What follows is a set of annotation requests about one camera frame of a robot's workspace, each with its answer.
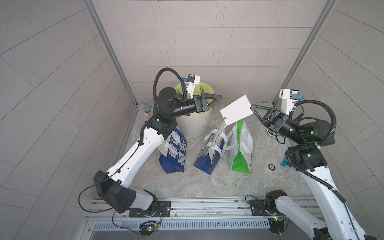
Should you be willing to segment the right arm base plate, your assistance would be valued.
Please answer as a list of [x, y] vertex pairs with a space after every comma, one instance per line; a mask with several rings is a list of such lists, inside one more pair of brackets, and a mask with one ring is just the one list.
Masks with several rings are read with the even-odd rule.
[[263, 200], [250, 200], [249, 201], [252, 216], [276, 216], [277, 213], [270, 213], [267, 211], [265, 202]]

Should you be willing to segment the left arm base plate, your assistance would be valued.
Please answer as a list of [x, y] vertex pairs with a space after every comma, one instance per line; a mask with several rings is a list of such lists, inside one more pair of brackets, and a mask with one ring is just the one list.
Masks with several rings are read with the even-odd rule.
[[171, 201], [155, 201], [147, 210], [130, 209], [130, 218], [156, 218], [169, 217], [171, 210]]

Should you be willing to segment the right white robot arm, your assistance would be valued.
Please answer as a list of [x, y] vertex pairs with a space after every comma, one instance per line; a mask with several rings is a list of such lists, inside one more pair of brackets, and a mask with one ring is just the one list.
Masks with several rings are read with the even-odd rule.
[[300, 125], [291, 114], [286, 115], [274, 108], [252, 104], [251, 110], [267, 129], [297, 143], [286, 150], [286, 159], [305, 179], [324, 219], [319, 220], [308, 213], [282, 190], [267, 193], [266, 210], [270, 214], [286, 216], [312, 240], [373, 240], [374, 237], [365, 232], [347, 207], [321, 152], [322, 147], [335, 143], [335, 113], [328, 105], [316, 100], [297, 102], [293, 108], [304, 104], [322, 107], [330, 121], [315, 119]]

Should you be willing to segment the green white tote bag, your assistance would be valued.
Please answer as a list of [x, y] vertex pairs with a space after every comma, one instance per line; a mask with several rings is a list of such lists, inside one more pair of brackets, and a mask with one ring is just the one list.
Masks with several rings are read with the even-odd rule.
[[229, 143], [229, 166], [232, 171], [240, 173], [251, 173], [253, 137], [245, 120], [236, 122], [236, 125], [227, 135]]

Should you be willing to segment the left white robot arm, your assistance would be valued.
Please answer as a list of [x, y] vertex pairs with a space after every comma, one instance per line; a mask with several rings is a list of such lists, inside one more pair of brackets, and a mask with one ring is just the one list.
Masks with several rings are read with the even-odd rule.
[[[164, 72], [173, 73], [180, 81], [180, 95], [171, 87], [157, 91], [160, 76]], [[153, 115], [143, 124], [136, 144], [106, 172], [98, 171], [94, 175], [93, 186], [99, 198], [119, 214], [131, 209], [142, 210], [146, 215], [155, 213], [157, 197], [147, 190], [131, 189], [133, 178], [152, 152], [174, 131], [178, 117], [206, 112], [221, 101], [222, 96], [209, 93], [188, 94], [184, 79], [174, 69], [166, 67], [154, 79], [153, 99]]]

